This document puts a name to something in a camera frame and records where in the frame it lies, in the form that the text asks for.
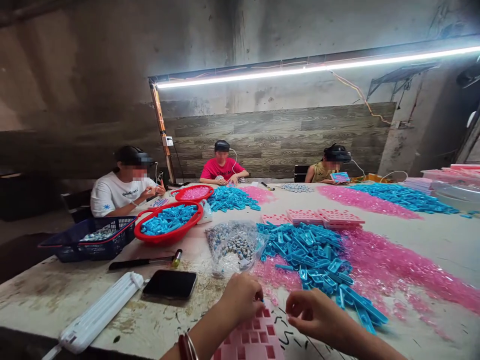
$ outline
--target black phone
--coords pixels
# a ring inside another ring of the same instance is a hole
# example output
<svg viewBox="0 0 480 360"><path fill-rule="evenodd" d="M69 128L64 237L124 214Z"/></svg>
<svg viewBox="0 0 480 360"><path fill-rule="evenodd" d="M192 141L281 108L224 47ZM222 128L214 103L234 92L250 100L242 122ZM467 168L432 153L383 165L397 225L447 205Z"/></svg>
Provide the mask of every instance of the black phone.
<svg viewBox="0 0 480 360"><path fill-rule="evenodd" d="M196 282L197 274L194 272L158 270L142 294L147 298L188 300Z"/></svg>

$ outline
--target white table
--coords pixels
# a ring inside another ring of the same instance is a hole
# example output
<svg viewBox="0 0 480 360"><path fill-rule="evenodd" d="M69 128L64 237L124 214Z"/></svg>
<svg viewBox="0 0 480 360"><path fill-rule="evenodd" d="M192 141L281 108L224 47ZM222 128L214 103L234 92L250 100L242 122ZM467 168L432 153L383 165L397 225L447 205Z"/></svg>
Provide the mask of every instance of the white table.
<svg viewBox="0 0 480 360"><path fill-rule="evenodd" d="M179 269L198 273L193 295L187 303L153 303L140 299L139 291L115 319L93 342L97 349L158 359L177 340L179 333L192 327L210 306L220 298L226 280L210 275L210 252L204 230L228 220L253 220L258 222L261 213L279 214L294 207L316 210L348 209L366 221L364 229L387 236L392 242L404 245L417 253L433 259L438 265L462 278L465 282L480 287L480 220L466 219L458 215L425 215L425 220L406 220L393 216L366 212L355 207L341 205L317 192L292 193L277 187L278 200L263 204L262 212L245 209L214 213L213 222L197 225L187 236L170 248L146 246L135 239L115 259L123 261L142 257L173 255L177 248L183 249ZM0 335L13 336L22 332L30 341L38 337L54 339L94 303L125 271L107 272L108 262L84 261L61 263L51 257L0 285ZM148 279L166 265L150 265L133 270ZM278 291L279 306L285 308L287 292ZM379 336L389 342L409 359L473 359L475 342L480 333L479 317L463 307L444 301L434 301L438 325L454 340L442 340L434 330L417 319L414 311L408 312L406 323L391 319ZM321 359L312 344L305 350L306 337L286 327L285 314L276 323L280 339L286 340L286 359ZM326 359L342 359L341 355L314 341L316 348Z"/></svg>

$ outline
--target light tube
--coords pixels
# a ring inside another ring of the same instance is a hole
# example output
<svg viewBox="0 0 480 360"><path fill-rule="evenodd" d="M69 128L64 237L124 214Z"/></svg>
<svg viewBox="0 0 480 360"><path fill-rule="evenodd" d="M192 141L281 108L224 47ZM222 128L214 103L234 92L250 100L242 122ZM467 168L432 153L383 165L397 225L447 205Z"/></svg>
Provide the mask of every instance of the light tube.
<svg viewBox="0 0 480 360"><path fill-rule="evenodd" d="M205 79L197 80L178 80L178 81L165 81L158 82L156 87L158 89L172 89L172 88L182 88L195 85L207 85L207 84L216 84L216 83L229 83L234 81L242 80L252 80L252 79L263 79L263 78L273 78L278 76L285 75L297 75L297 74L308 74L316 73L321 71L329 70L340 70L340 69L352 69L352 68L362 68L374 65L383 65L383 64L397 64L404 62L412 62L417 60L427 60L427 59L437 59L453 55L469 54L480 52L480 46L464 47L455 50L445 50L437 52L428 52L424 54L417 55L406 55L406 56L397 56L390 58L382 58L376 60L361 60L353 62L343 62L343 63L333 63L331 65L318 65L311 67L301 67L295 69L286 69L278 71L265 71L265 72L253 72L250 74L244 75L230 75L230 76L218 76L210 77Z"/></svg>

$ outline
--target bracelet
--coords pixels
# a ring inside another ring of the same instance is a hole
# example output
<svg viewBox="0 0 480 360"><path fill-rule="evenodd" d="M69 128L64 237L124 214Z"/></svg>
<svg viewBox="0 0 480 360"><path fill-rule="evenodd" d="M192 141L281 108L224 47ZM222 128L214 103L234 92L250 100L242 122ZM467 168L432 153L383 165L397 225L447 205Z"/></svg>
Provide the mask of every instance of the bracelet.
<svg viewBox="0 0 480 360"><path fill-rule="evenodd" d="M180 350L180 359L181 360L190 360L190 348L188 340L185 336L180 335L178 337L178 349Z"/></svg>
<svg viewBox="0 0 480 360"><path fill-rule="evenodd" d="M195 350L194 343L192 342L192 339L190 338L190 335L188 332L185 333L185 338L188 340L188 345L190 349L190 355L191 359L193 360L199 360L199 357L197 355L197 351Z"/></svg>

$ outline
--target red t-shirt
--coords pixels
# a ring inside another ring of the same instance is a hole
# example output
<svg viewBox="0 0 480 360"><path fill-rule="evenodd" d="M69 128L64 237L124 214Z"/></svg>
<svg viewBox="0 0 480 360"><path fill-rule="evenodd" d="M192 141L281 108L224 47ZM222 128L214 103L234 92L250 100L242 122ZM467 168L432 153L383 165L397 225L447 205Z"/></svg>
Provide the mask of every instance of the red t-shirt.
<svg viewBox="0 0 480 360"><path fill-rule="evenodd" d="M225 165L220 166L216 159L210 159L203 166L203 171L201 172L201 178L214 180L217 176L223 176L225 180L229 180L234 173L241 173L245 169L240 166L235 160L231 157L227 157Z"/></svg>

